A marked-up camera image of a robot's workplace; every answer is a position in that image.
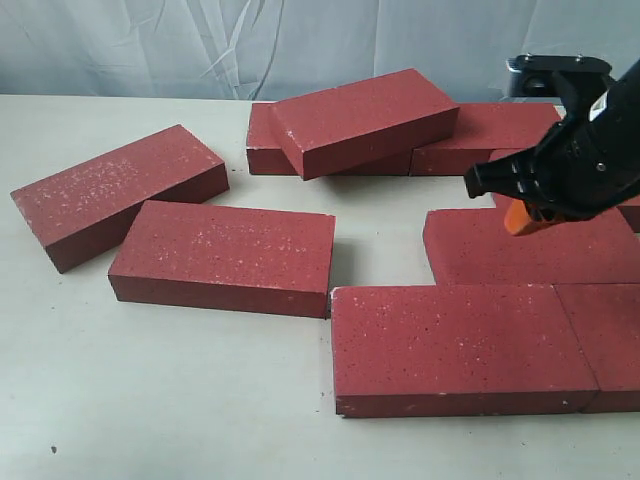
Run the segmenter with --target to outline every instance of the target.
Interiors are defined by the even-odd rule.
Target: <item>white fabric backdrop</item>
[[[0,0],[0,93],[277,100],[416,67],[495,100],[522,52],[640,57],[637,0]]]

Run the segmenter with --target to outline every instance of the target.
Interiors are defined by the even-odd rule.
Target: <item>table surface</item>
[[[640,415],[345,420],[330,322],[119,303],[114,252],[64,275],[9,192],[182,123],[227,163],[212,203],[337,216],[331,284],[433,284],[427,210],[461,178],[252,177],[250,103],[0,96],[0,478],[634,478]]]

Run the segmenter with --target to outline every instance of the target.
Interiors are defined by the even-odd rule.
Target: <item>brick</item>
[[[113,265],[118,300],[324,318],[335,218],[145,202]]]
[[[585,412],[640,411],[640,285],[561,285],[599,392]]]
[[[618,209],[634,232],[640,233],[640,197],[627,200]]]
[[[552,286],[341,287],[332,305],[346,417],[568,413],[597,390]]]
[[[438,284],[640,283],[640,243],[617,210],[514,237],[498,208],[436,210],[423,232]]]
[[[297,175],[269,127],[268,103],[254,103],[247,133],[247,162],[252,175]],[[374,160],[335,175],[408,175],[411,152]]]
[[[224,162],[176,125],[11,197],[64,273],[119,245],[145,200],[200,203],[228,189]]]
[[[465,103],[451,138],[413,151],[411,175],[464,175],[496,149],[536,145],[560,119],[550,103]]]
[[[309,180],[451,136],[458,106],[414,69],[272,104],[270,125]]]

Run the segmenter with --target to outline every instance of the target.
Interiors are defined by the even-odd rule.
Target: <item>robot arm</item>
[[[535,147],[470,169],[471,198],[517,199],[505,226],[524,235],[640,195],[640,60],[618,81],[590,57],[522,55],[508,66],[516,96],[558,96],[567,114]]]

